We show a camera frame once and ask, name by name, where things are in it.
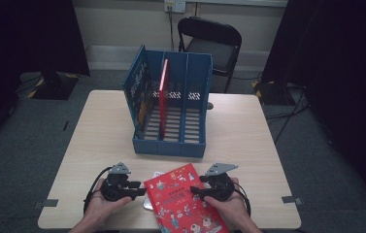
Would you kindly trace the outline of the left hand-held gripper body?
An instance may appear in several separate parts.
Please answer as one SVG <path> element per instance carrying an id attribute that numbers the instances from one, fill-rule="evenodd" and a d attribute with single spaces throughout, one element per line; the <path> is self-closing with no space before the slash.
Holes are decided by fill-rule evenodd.
<path id="1" fill-rule="evenodd" d="M 123 162 L 119 162 L 109 170 L 100 188 L 101 194 L 107 201 L 115 202 L 126 196 L 131 197 L 131 190 L 128 189 L 130 173 L 131 171 Z"/>

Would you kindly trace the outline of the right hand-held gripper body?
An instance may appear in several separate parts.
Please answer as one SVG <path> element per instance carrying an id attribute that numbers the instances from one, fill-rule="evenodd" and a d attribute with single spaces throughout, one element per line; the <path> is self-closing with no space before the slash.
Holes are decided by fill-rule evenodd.
<path id="1" fill-rule="evenodd" d="M 209 196 L 220 202 L 228 200 L 234 192 L 235 186 L 227 172 L 237 168 L 238 166 L 235 164 L 214 163 L 204 175 L 210 177 L 207 183 L 211 190 Z"/>

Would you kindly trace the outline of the red picture book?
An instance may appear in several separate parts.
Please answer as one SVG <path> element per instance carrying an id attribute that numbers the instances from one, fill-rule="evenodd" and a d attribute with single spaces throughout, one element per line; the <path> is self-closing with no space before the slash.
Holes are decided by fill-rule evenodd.
<path id="1" fill-rule="evenodd" d="M 161 233 L 229 233 L 221 215 L 191 187 L 203 188 L 191 163 L 144 182 Z"/>
<path id="2" fill-rule="evenodd" d="M 159 112 L 160 112 L 160 137 L 165 138 L 166 120 L 168 111 L 168 76 L 169 76 L 169 59 L 165 58 L 161 73 L 161 80 L 158 89 L 159 94 Z"/>

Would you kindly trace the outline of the blue plastic file rack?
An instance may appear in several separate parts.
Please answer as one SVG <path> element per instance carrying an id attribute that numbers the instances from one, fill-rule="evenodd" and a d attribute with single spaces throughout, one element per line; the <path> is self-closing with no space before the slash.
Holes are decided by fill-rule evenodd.
<path id="1" fill-rule="evenodd" d="M 134 151 L 144 154 L 201 158 L 206 148 L 206 114 L 213 61 L 208 54 L 147 50 L 150 109 L 146 128 L 132 136 Z M 158 89 L 164 59 L 169 59 L 165 138 L 160 137 Z"/>

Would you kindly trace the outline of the blue monster picture book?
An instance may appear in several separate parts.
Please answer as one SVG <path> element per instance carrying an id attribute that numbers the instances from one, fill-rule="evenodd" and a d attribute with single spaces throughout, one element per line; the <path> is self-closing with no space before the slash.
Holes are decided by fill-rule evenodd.
<path id="1" fill-rule="evenodd" d="M 146 128 L 150 109 L 151 88 L 150 67 L 145 46 L 140 46 L 134 61 L 123 82 L 125 99 L 135 130 L 143 132 Z"/>

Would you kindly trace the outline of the person's left hand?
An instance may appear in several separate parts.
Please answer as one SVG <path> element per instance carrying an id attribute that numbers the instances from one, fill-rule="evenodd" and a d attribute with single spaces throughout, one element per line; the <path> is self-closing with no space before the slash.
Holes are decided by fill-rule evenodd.
<path id="1" fill-rule="evenodd" d="M 91 225 L 99 226 L 102 224 L 115 210 L 124 207 L 132 201 L 128 196 L 123 197 L 115 202 L 107 201 L 100 192 L 103 179 L 100 179 L 92 191 L 88 206 L 86 208 L 83 219 Z"/>

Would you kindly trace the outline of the person's right hand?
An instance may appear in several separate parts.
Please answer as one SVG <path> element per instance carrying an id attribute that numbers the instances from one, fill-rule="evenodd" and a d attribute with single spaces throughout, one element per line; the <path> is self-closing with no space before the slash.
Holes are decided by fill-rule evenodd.
<path id="1" fill-rule="evenodd" d="M 248 215 L 243 197 L 237 192 L 233 192 L 224 202 L 217 201 L 211 196 L 206 196 L 204 200 L 218 210 L 227 224 L 236 229 L 239 229 L 241 225 L 255 225 Z"/>

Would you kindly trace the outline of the grey tape strip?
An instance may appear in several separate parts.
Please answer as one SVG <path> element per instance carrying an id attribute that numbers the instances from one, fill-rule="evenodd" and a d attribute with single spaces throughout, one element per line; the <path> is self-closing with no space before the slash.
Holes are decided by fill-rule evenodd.
<path id="1" fill-rule="evenodd" d="M 282 200 L 283 200 L 284 204 L 287 204 L 287 203 L 294 203 L 295 205 L 303 204 L 303 200 L 301 198 L 294 197 L 294 196 L 283 196 Z"/>
<path id="2" fill-rule="evenodd" d="M 57 204 L 58 204 L 57 199 L 46 199 L 43 201 L 36 202 L 33 208 L 37 210 L 42 210 L 44 207 L 56 207 Z"/>

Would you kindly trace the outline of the black stand base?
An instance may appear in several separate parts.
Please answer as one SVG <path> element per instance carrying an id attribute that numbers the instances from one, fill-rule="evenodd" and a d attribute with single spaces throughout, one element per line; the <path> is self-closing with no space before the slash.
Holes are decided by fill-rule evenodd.
<path id="1" fill-rule="evenodd" d="M 274 82 L 252 84 L 253 94 L 264 106 L 296 106 L 297 101 L 288 86 L 279 86 Z"/>
<path id="2" fill-rule="evenodd" d="M 40 80 L 28 94 L 32 99 L 68 100 L 79 76 L 75 74 L 42 72 Z"/>

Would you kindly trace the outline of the black folding chair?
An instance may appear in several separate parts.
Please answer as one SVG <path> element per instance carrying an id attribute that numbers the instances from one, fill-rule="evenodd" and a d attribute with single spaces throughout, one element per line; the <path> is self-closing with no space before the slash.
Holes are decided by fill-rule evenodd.
<path id="1" fill-rule="evenodd" d="M 242 36 L 233 26 L 201 17 L 184 17 L 178 23 L 179 51 L 208 53 L 213 59 L 213 74 L 231 84 L 242 45 Z"/>

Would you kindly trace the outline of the black curtain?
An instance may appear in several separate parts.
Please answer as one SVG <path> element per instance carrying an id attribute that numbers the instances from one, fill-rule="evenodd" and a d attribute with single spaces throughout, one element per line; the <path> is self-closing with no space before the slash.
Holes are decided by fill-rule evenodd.
<path id="1" fill-rule="evenodd" d="M 73 0 L 0 0 L 0 125 L 29 72 L 90 74 Z"/>
<path id="2" fill-rule="evenodd" d="M 366 0 L 287 0 L 262 80 L 304 86 L 366 183 Z"/>

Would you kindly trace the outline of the white wall socket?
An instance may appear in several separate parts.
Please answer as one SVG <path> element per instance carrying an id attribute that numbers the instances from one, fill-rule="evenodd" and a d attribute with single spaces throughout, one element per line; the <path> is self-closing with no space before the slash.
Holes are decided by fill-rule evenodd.
<path id="1" fill-rule="evenodd" d="M 166 13 L 183 14 L 185 7 L 185 0 L 164 0 L 164 11 Z"/>

